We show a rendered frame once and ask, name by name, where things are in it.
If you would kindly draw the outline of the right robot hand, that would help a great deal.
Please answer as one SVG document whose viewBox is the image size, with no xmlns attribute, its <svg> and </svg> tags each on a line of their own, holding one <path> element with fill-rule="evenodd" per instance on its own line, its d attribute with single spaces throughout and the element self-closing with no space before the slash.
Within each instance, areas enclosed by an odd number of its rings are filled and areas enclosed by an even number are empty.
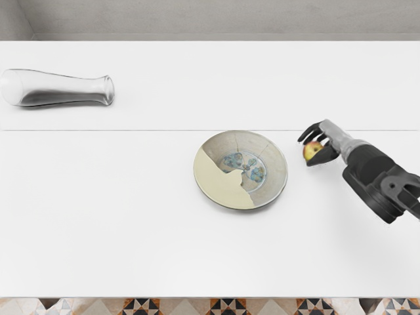
<svg viewBox="0 0 420 315">
<path fill-rule="evenodd" d="M 339 156 L 347 163 L 350 153 L 355 148 L 367 144 L 364 140 L 352 138 L 347 132 L 328 119 L 308 127 L 297 141 L 306 145 L 314 139 L 321 142 L 321 140 L 326 138 L 328 142 L 324 145 L 324 148 L 306 162 L 308 167 L 333 161 Z"/>
</svg>

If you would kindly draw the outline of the yellow red apple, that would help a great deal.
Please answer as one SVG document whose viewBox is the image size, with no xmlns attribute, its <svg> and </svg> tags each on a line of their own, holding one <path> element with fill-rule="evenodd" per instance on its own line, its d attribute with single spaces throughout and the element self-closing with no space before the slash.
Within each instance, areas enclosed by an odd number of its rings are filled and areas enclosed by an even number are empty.
<svg viewBox="0 0 420 315">
<path fill-rule="evenodd" d="M 310 141 L 303 147 L 303 157 L 306 162 L 310 161 L 320 150 L 324 149 L 324 145 L 318 141 Z"/>
</svg>

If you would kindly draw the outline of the patterned ceramic plate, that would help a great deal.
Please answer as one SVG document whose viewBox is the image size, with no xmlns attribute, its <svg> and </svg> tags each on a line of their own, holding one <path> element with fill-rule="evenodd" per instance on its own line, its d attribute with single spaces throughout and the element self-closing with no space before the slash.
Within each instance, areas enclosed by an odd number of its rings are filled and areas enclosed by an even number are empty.
<svg viewBox="0 0 420 315">
<path fill-rule="evenodd" d="M 251 131 L 225 131 L 199 148 L 193 164 L 200 190 L 213 202 L 237 210 L 254 210 L 274 201 L 288 180 L 282 151 Z"/>
</svg>

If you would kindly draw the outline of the clear glass vase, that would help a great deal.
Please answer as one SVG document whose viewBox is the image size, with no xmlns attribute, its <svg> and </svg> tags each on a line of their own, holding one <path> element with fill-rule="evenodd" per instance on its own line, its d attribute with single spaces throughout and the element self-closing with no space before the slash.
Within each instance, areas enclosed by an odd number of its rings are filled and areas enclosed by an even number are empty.
<svg viewBox="0 0 420 315">
<path fill-rule="evenodd" d="M 0 76 L 0 93 L 12 106 L 70 102 L 98 102 L 109 106 L 115 98 L 115 87 L 108 75 L 85 79 L 36 70 L 8 69 Z"/>
</svg>

